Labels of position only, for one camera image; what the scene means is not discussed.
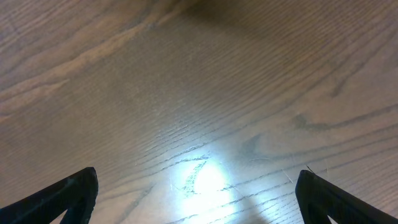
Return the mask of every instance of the black object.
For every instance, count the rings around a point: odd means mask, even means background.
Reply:
[[[296,185],[296,196],[305,224],[398,223],[398,219],[372,207],[360,199],[302,170]]]
[[[87,167],[12,205],[0,209],[0,223],[48,224],[67,210],[60,224],[86,224],[94,209],[98,180]]]

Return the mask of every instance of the wood grain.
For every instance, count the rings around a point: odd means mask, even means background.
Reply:
[[[299,171],[398,217],[398,2],[0,2],[0,207],[84,167],[92,223],[302,223]]]

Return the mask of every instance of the wooden surface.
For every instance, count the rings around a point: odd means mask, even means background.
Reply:
[[[302,223],[309,166],[398,217],[397,6],[1,1],[0,207],[94,166],[91,223]]]

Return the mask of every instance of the brown wooden tabletop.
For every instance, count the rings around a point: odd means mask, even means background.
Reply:
[[[1,1],[0,207],[93,166],[90,223],[302,223],[309,166],[398,217],[397,7]]]

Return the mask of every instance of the glossy wood finish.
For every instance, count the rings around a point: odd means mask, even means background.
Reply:
[[[301,223],[301,169],[398,217],[398,2],[0,2],[0,207],[86,166],[92,223]]]

